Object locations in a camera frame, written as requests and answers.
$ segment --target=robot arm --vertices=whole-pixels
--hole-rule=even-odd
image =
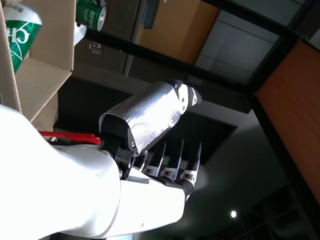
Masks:
[[[160,176],[165,143],[143,167],[148,150],[200,101],[180,81],[156,83],[101,116],[102,147],[52,146],[20,113],[0,105],[2,238],[64,232],[101,239],[178,221],[196,182],[201,144],[178,180],[183,141]]]

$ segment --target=silver foil wrap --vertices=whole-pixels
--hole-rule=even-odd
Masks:
[[[140,153],[161,133],[171,129],[181,114],[181,104],[174,87],[166,82],[157,82],[103,114],[99,126],[101,128],[106,115],[125,120]]]

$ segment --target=cardboard flap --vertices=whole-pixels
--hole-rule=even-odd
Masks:
[[[30,48],[30,57],[73,70],[76,0],[24,0],[42,19],[42,28]]]
[[[0,1],[0,101],[21,112],[15,74],[7,36],[6,23]]]
[[[23,115],[32,122],[70,75],[33,58],[24,60],[15,75]]]

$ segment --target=green can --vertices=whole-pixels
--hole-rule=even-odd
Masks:
[[[76,22],[90,29],[100,31],[106,18],[106,7],[97,5],[94,0],[77,0]]]
[[[34,42],[42,21],[39,15],[21,1],[7,1],[3,14],[8,34],[14,73],[16,73]]]

